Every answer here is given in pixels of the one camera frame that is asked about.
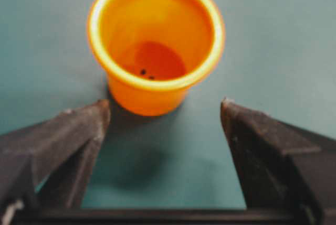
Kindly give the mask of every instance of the teal surface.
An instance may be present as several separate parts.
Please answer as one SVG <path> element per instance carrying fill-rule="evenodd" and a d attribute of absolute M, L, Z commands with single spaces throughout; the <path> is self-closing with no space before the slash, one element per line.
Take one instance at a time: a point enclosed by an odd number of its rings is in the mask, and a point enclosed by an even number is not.
<path fill-rule="evenodd" d="M 214 0 L 217 69 L 173 113 L 112 125 L 85 208 L 244 208 L 220 121 L 224 96 L 336 137 L 335 0 Z M 0 133 L 107 98 L 86 39 L 93 0 L 0 0 Z"/>

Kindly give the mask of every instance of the plastic cup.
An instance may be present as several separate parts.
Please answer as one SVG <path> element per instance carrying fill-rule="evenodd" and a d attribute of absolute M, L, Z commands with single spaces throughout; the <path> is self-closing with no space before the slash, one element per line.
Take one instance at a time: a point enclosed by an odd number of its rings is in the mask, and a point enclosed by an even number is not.
<path fill-rule="evenodd" d="M 96 0 L 88 38 L 115 100 L 155 116 L 215 68 L 225 29 L 211 0 Z"/>

